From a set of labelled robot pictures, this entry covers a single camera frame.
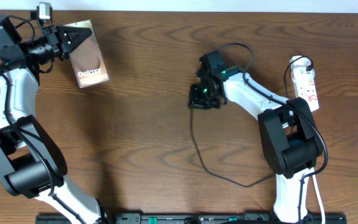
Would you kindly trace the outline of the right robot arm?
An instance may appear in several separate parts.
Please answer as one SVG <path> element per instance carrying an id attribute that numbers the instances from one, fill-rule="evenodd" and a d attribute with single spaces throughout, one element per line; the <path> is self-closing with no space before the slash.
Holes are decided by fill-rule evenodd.
<path id="1" fill-rule="evenodd" d="M 262 151 L 276 177 L 273 212 L 284 223 L 304 223 L 306 185 L 325 170 L 327 145 L 307 101 L 276 95 L 257 83 L 246 68 L 225 64 L 218 50 L 200 57 L 198 83 L 190 86 L 191 110 L 238 104 L 258 122 Z"/>

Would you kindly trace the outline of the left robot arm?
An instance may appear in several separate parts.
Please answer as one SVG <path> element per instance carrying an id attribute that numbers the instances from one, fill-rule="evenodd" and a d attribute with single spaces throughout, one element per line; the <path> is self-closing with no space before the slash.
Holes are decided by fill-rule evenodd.
<path id="1" fill-rule="evenodd" d="M 0 182 L 9 194 L 45 202 L 71 223 L 112 223 L 70 179 L 60 148 L 35 117 L 40 66 L 67 59 L 92 31 L 48 26 L 36 13 L 27 22 L 40 37 L 23 41 L 12 16 L 0 16 Z"/>

